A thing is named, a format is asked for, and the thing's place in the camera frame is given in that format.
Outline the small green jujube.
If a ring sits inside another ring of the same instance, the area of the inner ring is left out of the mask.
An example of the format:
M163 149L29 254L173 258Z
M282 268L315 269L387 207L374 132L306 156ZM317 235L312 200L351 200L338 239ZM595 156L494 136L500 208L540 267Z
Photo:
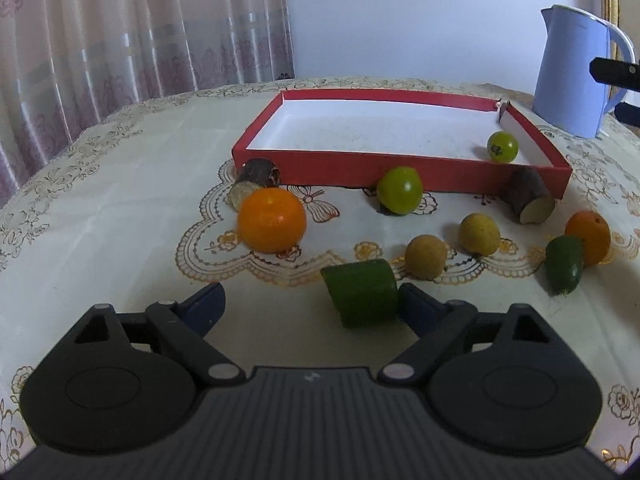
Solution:
M487 141L486 148L490 159L500 164L510 164L518 156L518 140L506 131L493 133Z

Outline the yellow longan fruit right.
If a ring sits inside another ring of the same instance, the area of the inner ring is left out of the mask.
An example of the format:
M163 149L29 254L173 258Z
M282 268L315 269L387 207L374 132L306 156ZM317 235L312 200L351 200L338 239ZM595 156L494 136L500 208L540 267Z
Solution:
M470 254L488 257L498 250L500 231L486 214L469 214L460 223L458 242Z

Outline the dark sugarcane piece right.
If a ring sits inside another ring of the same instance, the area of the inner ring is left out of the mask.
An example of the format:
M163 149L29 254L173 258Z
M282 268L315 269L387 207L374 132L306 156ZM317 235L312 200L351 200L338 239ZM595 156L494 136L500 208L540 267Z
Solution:
M519 224L543 224L555 208L555 199L533 168L514 170L501 190L500 198L509 206Z

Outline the yellow longan fruit left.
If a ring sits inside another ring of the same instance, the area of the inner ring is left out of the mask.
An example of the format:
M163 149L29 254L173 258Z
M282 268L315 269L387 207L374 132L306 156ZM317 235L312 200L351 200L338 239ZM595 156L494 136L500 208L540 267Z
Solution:
M405 250L407 272L419 280L434 280L446 268L448 246L433 235L415 237Z

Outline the cream floral tablecloth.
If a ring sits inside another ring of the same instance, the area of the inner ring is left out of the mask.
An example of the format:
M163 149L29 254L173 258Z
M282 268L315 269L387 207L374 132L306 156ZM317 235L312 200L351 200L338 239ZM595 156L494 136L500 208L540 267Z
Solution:
M140 311L220 281L228 306L209 341L242 367L353 366L377 370L413 342L392 323L345 330L320 271L383 258L405 272L405 246L420 234L448 244L481 212L501 242L488 258L450 250L433 296L485 311L534 306L598 378L603 412L590 448L624 470L639 456L639 141L614 119L594 139L545 122L540 131L572 165L551 218L521 226L490 195L428 193L405 217L380 214L371 193L299 186L307 215L298 246L250 252L227 196L232 145L279 93L277 84L190 92L131 105L85 131L1 211L1 466L31 450L17 402L26 378L88 307ZM568 295L553 295L546 246L568 219L591 210L608 222L611 247L585 266Z

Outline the large orange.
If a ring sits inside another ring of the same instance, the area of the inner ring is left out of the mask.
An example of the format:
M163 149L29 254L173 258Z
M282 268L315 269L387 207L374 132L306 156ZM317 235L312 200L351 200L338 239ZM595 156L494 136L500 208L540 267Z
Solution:
M306 211L302 202L284 188L261 188L242 203L236 228L240 239L254 252L286 252L306 232Z

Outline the blue electric kettle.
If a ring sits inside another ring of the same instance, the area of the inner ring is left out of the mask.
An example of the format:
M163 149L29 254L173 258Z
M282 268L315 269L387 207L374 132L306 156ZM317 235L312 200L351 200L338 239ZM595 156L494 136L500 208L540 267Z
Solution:
M595 58L610 60L617 44L623 60L636 60L634 44L618 26L594 14L554 4L541 10L547 29L533 111L545 122L573 136L594 138L603 116L620 104L627 91L610 92L590 75Z

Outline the dark sugarcane piece left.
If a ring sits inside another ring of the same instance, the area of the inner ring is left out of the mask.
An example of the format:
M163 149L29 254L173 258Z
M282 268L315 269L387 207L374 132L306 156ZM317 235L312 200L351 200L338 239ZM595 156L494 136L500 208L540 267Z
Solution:
M240 170L228 195L230 206L239 211L244 200L260 188L280 185L280 169L269 159L252 158Z

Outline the green round fruit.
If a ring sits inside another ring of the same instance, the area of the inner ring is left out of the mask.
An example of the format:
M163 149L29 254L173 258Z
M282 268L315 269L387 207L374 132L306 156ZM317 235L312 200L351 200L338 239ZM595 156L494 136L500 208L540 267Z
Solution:
M423 184L420 174L411 167L393 168L378 181L376 196L381 206L393 214L410 214L422 200Z

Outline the small orange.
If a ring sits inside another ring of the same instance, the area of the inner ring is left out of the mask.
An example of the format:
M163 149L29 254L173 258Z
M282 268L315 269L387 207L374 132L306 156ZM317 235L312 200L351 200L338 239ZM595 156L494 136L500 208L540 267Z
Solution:
M605 218L597 212L576 212L568 219L564 234L576 236L582 241L582 260L585 266L596 266L610 251L611 230Z

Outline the small green cucumber piece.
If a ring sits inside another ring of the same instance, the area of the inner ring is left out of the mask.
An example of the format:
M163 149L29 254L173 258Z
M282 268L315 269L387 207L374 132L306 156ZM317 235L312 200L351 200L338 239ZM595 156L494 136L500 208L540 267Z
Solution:
M544 273L553 295L568 295L579 285L584 268L584 246L574 235L555 237L546 246Z

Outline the yellow longan fruit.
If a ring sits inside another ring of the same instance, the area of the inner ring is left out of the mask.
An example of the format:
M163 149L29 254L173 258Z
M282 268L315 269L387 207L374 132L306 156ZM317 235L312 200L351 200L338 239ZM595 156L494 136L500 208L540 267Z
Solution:
M407 272L419 280L434 280L446 268L448 246L433 235L415 237L405 250Z
M460 223L458 242L470 254L488 257L498 250L500 231L486 214L469 214Z

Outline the dark sugarcane piece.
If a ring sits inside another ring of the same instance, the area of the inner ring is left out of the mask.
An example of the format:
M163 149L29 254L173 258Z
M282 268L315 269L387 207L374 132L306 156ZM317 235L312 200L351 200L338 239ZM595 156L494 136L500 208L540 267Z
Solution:
M519 224L543 224L555 208L555 199L533 168L514 170L501 190L500 198L509 206Z
M239 211L244 200L260 188L280 185L280 169L269 159L252 158L240 170L228 195L230 206Z

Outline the pink patterned curtain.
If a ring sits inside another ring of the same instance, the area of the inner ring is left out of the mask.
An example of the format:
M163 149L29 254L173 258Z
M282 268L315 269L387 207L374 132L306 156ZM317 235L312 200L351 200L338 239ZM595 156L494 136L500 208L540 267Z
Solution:
M292 75L285 0L1 0L1 195L124 106Z

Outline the red shallow box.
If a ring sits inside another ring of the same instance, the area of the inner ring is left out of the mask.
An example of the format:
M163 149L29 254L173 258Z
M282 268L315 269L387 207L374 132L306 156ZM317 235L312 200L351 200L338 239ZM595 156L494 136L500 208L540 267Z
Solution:
M518 140L510 164L488 155L496 131ZM406 166L430 192L497 195L514 170L530 167L560 198L572 175L511 102L411 90L284 90L235 142L232 158L238 167L269 159L284 184L342 188L372 188L388 170Z

